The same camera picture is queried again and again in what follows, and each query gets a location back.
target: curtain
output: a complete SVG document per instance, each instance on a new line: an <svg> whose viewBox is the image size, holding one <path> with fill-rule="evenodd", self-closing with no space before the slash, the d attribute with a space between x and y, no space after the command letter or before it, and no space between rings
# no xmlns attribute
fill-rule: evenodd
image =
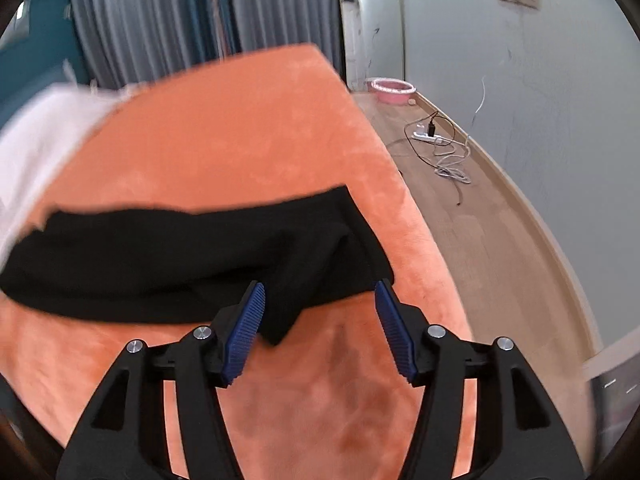
<svg viewBox="0 0 640 480"><path fill-rule="evenodd" d="M345 79L340 0L232 0L242 51L315 43Z"/></svg>
<svg viewBox="0 0 640 480"><path fill-rule="evenodd" d="M72 0L98 85L154 81L239 51L230 0Z"/></svg>

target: power strip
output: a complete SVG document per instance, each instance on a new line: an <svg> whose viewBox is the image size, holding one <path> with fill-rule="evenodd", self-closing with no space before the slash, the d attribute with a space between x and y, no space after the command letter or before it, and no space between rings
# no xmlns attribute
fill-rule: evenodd
<svg viewBox="0 0 640 480"><path fill-rule="evenodd" d="M451 139L447 139L447 137L443 137L440 135L434 135L433 137L430 137L426 133L421 134L418 132L414 132L412 137L415 140L421 140L422 142L428 142L430 144L435 144L436 146L447 146L451 142Z"/></svg>

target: black cloth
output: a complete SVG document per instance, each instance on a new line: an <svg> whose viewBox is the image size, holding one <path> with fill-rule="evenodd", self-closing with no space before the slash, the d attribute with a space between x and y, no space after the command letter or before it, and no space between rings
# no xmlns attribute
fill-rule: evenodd
<svg viewBox="0 0 640 480"><path fill-rule="evenodd" d="M10 253L0 288L25 306L79 319L210 322L251 280L264 283L260 333L279 343L302 308L393 280L345 186L288 202L189 214L55 212Z"/></svg>

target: orange blanket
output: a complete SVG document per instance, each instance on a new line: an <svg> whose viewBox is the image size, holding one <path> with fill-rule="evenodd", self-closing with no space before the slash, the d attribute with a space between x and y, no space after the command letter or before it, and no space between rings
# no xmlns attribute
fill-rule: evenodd
<svg viewBox="0 0 640 480"><path fill-rule="evenodd" d="M384 145L322 55L287 47L167 79L114 113L30 217L146 206L202 210L284 200L347 184L396 274L401 301L462 338L454 283ZM189 326L63 319L0 300L0 372L66 444L127 341L181 338ZM188 473L167 386L174 471ZM422 391L398 375L371 293L304 311L283 343L260 338L220 401L248 480L396 480ZM456 474L468 469L474 403Z"/></svg>

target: white blanket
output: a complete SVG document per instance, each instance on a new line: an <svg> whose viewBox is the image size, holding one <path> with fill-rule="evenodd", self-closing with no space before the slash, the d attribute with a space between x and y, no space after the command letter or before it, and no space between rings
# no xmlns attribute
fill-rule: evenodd
<svg viewBox="0 0 640 480"><path fill-rule="evenodd" d="M54 84L0 130L0 271L40 195L131 92Z"/></svg>

